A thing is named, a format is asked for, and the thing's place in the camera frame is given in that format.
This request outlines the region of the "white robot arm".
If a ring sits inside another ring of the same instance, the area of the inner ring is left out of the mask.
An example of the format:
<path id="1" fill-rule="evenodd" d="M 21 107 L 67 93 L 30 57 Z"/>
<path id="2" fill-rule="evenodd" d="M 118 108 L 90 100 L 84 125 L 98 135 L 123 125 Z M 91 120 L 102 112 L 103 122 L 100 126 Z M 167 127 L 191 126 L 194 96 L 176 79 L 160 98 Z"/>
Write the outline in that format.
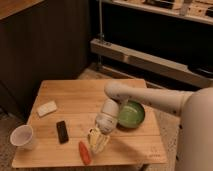
<path id="1" fill-rule="evenodd" d="M 105 84 L 108 99 L 96 115 L 95 127 L 108 135 L 127 100 L 180 115 L 175 171 L 213 171 L 213 87 L 198 91 L 137 88 L 117 81 Z"/>

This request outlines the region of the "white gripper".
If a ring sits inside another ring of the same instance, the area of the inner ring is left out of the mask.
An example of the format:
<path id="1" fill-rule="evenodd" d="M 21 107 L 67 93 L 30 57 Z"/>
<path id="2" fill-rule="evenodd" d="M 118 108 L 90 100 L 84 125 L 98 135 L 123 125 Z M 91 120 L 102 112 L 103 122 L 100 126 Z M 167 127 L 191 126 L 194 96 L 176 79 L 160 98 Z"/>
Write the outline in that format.
<path id="1" fill-rule="evenodd" d="M 95 118 L 97 127 L 92 128 L 88 134 L 88 141 L 92 148 L 95 148 L 95 153 L 102 152 L 109 142 L 109 135 L 100 135 L 100 131 L 103 134 L 110 134 L 117 126 L 118 119 L 116 116 L 106 113 L 99 113 Z"/>

